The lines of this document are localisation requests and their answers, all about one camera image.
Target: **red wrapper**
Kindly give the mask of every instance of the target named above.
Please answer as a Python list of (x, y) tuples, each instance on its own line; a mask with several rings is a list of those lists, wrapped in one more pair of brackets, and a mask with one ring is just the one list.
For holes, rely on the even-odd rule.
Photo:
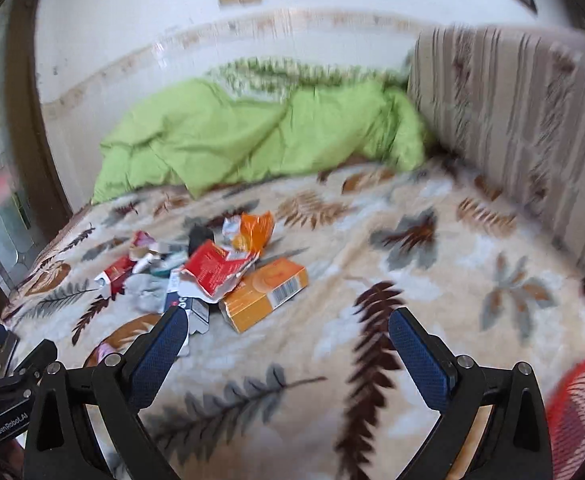
[[(155, 239), (145, 231), (137, 231), (132, 239), (131, 247), (147, 246), (154, 241)], [(126, 254), (99, 274), (95, 278), (95, 281), (101, 286), (108, 286), (110, 288), (110, 296), (114, 296), (122, 290), (124, 282), (132, 272), (134, 264), (135, 261), (130, 259), (129, 254)]]
[(226, 251), (208, 240), (184, 264), (183, 270), (194, 276), (211, 300), (218, 301), (237, 285), (256, 257), (253, 253)]

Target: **snack wrapper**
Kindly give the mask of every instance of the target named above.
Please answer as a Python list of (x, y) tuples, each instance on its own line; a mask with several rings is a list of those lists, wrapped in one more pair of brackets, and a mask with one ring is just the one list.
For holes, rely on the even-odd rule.
[(136, 251), (143, 251), (144, 248), (147, 248), (154, 242), (155, 239), (145, 231), (137, 231), (132, 239), (130, 252), (119, 258), (107, 269), (104, 269), (104, 272), (99, 273), (95, 278), (95, 282), (100, 286), (108, 288), (108, 296), (117, 294), (122, 290), (125, 280), (130, 276), (135, 266), (135, 262), (138, 259), (135, 256)]
[(208, 240), (194, 252), (182, 270), (194, 276), (208, 296), (208, 303), (217, 303), (237, 286), (258, 256), (258, 253), (226, 251)]
[(223, 223), (221, 234), (230, 240), (235, 251), (261, 253), (272, 236), (274, 218), (268, 211), (263, 215), (234, 216)]

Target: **orange box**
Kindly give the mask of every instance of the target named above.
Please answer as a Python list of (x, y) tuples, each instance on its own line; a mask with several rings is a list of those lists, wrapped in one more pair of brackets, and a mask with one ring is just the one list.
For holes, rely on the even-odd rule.
[(306, 267), (281, 258), (245, 275), (237, 288), (220, 301), (220, 311), (242, 333), (305, 286)]

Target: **blue gripper pad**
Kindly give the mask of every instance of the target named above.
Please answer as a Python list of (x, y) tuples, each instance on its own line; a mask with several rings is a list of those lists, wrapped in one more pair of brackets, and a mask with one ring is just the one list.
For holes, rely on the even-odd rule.
[(415, 329), (399, 310), (388, 321), (392, 344), (428, 408), (445, 413), (450, 400), (448, 377)]
[[(152, 330), (147, 336), (154, 335), (154, 330)], [(141, 410), (152, 404), (186, 336), (188, 336), (188, 314), (184, 309), (177, 308), (130, 377), (128, 404), (131, 408)]]

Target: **fleece blanket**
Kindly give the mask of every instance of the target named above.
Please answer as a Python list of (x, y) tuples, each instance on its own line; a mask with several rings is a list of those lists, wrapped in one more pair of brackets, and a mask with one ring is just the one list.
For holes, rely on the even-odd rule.
[(136, 105), (101, 143), (93, 203), (148, 185), (256, 182), (351, 155), (406, 171), (427, 135), (398, 73), (239, 60)]
[[(101, 341), (123, 352), (153, 327), (165, 283), (129, 279), (111, 298), (93, 282), (135, 231), (180, 244), (195, 222), (268, 210), (277, 223), (262, 263), (286, 256), (307, 267), (310, 284), (243, 334), (211, 314), (210, 331), (191, 336), (190, 354), (140, 412), (182, 478), (396, 478), (438, 414), (391, 349), (389, 298), (455, 354), (489, 367), (531, 363), (546, 399), (585, 357), (583, 275), (482, 176), (433, 161), (408, 174), (364, 164), (198, 200), (158, 187), (93, 206), (41, 254), (5, 310), (20, 338), (12, 367), (43, 338), (66, 367), (82, 367)], [(455, 468), (458, 478), (463, 464)]]

